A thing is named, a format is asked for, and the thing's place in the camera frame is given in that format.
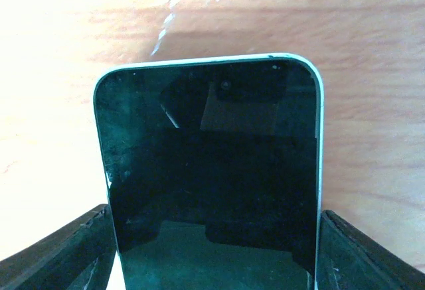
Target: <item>phone screen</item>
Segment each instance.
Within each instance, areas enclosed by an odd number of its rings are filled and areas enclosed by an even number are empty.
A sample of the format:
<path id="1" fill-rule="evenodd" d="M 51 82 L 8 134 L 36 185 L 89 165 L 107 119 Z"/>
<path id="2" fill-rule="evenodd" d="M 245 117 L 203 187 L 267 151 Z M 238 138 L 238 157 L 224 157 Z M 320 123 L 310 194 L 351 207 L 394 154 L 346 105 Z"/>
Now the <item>phone screen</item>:
<path id="1" fill-rule="evenodd" d="M 313 289 L 321 91 L 291 56 L 118 68 L 94 106 L 126 289 Z"/>

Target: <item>wooden table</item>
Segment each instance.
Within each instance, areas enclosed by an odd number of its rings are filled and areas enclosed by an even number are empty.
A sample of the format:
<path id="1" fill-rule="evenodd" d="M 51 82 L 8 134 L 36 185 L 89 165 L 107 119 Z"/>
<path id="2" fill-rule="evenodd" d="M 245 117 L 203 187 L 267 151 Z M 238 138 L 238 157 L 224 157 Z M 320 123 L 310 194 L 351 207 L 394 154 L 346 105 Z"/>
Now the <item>wooden table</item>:
<path id="1" fill-rule="evenodd" d="M 323 208 L 425 271 L 425 0 L 1 2 L 0 258 L 106 201 L 107 68 L 293 52 L 325 84 Z"/>

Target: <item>phone frame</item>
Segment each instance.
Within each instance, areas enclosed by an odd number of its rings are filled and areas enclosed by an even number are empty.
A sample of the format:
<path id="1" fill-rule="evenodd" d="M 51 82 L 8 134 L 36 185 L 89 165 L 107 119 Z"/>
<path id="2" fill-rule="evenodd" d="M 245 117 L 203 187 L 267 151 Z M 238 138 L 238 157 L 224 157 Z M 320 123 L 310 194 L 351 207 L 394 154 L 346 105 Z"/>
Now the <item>phone frame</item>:
<path id="1" fill-rule="evenodd" d="M 98 86 L 102 83 L 102 80 L 109 76 L 112 72 L 117 72 L 121 70 L 131 70 L 138 68 L 155 68 L 161 66 L 182 66 L 182 65 L 195 65 L 195 64 L 221 64 L 227 62 L 244 62 L 249 60 L 265 60 L 265 59 L 275 59 L 275 60 L 296 60 L 301 65 L 303 65 L 310 73 L 312 78 L 314 79 L 315 89 L 316 89 L 316 130 L 315 137 L 317 138 L 317 171 L 316 171 L 316 194 L 317 194 L 317 229 L 316 229 L 316 249 L 315 249 L 315 280 L 314 280 L 314 289 L 317 288 L 317 258 L 319 252 L 319 232 L 320 232 L 320 217 L 321 217 L 321 186 L 322 186 L 322 164 L 323 164 L 323 129 L 324 129 L 324 109 L 325 109 L 325 101 L 324 101 L 324 88 L 323 81 L 321 79 L 321 75 L 319 70 L 306 58 L 292 53 L 262 53 L 262 54 L 246 54 L 239 56 L 217 56 L 217 57 L 208 57 L 208 58 L 189 58 L 189 59 L 180 59 L 180 60 L 162 60 L 162 61 L 154 61 L 154 62 L 140 62 L 140 63 L 132 63 L 132 64 L 122 64 L 119 66 L 115 66 L 104 72 L 100 79 L 98 80 L 96 87 L 94 89 L 93 95 L 93 105 L 94 111 L 96 111 L 96 94 L 98 90 Z M 98 121 L 95 114 L 96 127 L 98 128 Z M 104 160 L 103 150 L 101 150 L 102 154 L 102 162 Z M 109 176 L 107 172 L 105 172 L 106 184 L 107 188 L 110 188 L 111 181 L 109 180 Z M 115 241 L 117 243 L 117 237 L 114 229 Z"/>

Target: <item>wood grain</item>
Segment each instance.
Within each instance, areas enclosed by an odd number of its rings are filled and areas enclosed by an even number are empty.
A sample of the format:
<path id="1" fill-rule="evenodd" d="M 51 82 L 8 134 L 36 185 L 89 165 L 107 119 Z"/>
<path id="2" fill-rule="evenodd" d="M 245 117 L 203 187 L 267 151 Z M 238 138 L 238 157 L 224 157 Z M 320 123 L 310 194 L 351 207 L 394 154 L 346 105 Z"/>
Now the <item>wood grain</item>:
<path id="1" fill-rule="evenodd" d="M 293 52 L 325 83 L 323 208 L 425 271 L 425 0 L 1 1 L 1 258 L 106 201 L 107 68 Z"/>

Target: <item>smartphone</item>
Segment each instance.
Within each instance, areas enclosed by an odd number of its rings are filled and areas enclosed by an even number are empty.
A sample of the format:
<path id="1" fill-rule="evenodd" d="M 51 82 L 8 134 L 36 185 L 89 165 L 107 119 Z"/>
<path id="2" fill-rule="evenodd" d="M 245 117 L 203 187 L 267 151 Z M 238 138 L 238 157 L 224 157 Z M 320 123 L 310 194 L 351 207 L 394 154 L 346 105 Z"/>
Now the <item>smartphone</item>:
<path id="1" fill-rule="evenodd" d="M 323 84 L 295 54 L 131 64 L 94 93 L 126 289 L 315 289 Z"/>

